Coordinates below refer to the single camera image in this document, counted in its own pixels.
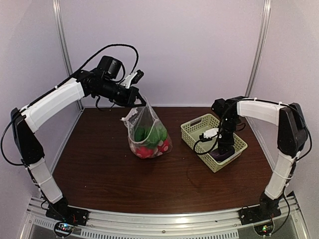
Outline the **green toy cabbage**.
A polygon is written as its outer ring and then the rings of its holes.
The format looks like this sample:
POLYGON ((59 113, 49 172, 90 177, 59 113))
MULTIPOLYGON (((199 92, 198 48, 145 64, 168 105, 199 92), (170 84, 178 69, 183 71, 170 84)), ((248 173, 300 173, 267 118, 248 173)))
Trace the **green toy cabbage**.
POLYGON ((158 143, 162 140, 166 140, 167 130, 163 125, 156 125, 152 129, 150 128, 148 137, 145 140, 145 146, 153 149, 157 147, 158 143))

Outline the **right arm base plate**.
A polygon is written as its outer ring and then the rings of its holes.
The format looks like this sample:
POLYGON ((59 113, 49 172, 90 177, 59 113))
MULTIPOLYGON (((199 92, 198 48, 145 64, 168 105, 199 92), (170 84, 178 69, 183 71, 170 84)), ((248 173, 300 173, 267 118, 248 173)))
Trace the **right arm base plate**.
POLYGON ((266 209, 264 206, 244 206, 239 211, 239 219, 241 225, 254 224, 262 221, 273 219, 274 217, 280 216, 281 210, 278 207, 266 209))

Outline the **purple toy eggplant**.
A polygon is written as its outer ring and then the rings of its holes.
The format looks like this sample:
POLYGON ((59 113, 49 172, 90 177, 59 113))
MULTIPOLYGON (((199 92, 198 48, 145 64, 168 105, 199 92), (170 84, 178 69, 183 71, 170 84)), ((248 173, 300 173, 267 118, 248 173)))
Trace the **purple toy eggplant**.
POLYGON ((209 154, 216 162, 223 162, 235 153, 235 149, 231 148, 225 153, 220 153, 218 149, 211 151, 209 154))

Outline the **green toy pepper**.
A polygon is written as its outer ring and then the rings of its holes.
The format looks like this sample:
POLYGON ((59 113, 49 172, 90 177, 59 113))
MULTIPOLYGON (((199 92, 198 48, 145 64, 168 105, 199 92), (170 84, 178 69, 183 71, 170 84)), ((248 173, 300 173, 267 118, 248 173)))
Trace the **green toy pepper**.
POLYGON ((144 127, 138 127, 134 133, 134 141, 141 142, 146 138, 146 130, 144 127))

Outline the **red toy tomato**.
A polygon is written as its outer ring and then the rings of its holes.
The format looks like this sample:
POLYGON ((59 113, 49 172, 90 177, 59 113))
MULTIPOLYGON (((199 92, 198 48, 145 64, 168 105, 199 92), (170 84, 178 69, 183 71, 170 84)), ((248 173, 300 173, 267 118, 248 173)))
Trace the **red toy tomato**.
POLYGON ((157 156, 160 156, 166 152, 168 152, 170 147, 170 142, 168 139, 164 140, 164 141, 160 141, 157 145, 157 156))
POLYGON ((154 154, 153 149, 149 149, 147 147, 141 146, 136 149, 136 156, 138 156, 141 159, 145 158, 151 158, 154 154))

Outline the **clear zip top bag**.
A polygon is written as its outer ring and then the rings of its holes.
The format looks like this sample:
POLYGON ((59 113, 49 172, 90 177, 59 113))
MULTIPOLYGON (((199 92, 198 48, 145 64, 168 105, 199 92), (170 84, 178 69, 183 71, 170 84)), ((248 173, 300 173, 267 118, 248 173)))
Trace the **clear zip top bag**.
POLYGON ((132 153, 141 158, 155 158, 172 150, 172 141, 166 127, 143 97, 146 105, 132 108, 121 118, 128 131, 128 143, 132 153))

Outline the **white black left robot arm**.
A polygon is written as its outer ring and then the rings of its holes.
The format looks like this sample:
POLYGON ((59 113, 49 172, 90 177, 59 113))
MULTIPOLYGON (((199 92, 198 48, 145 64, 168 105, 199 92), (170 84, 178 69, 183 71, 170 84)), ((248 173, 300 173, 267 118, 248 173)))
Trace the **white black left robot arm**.
POLYGON ((56 115, 87 96, 105 98, 126 108, 145 106, 146 102, 135 86, 144 76, 143 71, 133 70, 124 79, 116 81, 122 65, 120 60, 103 56, 94 69, 80 67, 39 99, 11 111, 13 138, 22 156, 22 165, 43 194, 48 208, 61 221, 69 220, 72 211, 48 168, 39 131, 56 115))

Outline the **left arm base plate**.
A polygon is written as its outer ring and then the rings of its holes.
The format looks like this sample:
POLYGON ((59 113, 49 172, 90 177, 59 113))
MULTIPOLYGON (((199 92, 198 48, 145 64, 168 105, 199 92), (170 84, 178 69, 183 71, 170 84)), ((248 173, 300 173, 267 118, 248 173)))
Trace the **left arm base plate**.
POLYGON ((67 206, 66 208, 58 209, 49 207, 45 213, 46 217, 58 221, 66 222, 76 226, 86 226, 89 211, 67 206))

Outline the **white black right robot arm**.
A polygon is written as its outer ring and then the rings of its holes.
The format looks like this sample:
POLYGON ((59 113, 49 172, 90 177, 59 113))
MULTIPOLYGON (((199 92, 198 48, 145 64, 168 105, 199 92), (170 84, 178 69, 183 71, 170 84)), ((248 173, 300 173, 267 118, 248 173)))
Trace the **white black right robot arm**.
POLYGON ((240 117, 265 121, 278 128, 277 163, 255 212, 259 219, 265 220, 278 207, 285 187, 293 176, 300 153, 310 138, 302 109, 297 103, 286 105, 243 96, 227 100, 217 99, 211 109, 220 119, 214 155, 221 158, 234 150, 234 132, 240 117))

